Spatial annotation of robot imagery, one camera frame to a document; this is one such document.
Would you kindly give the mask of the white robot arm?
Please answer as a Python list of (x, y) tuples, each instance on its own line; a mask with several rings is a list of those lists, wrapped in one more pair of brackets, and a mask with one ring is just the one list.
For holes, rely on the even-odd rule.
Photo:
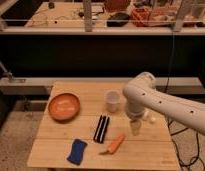
[(139, 120), (149, 108), (205, 136), (205, 104), (157, 91), (156, 78), (151, 73), (142, 72), (127, 82), (123, 95), (125, 113), (132, 121)]

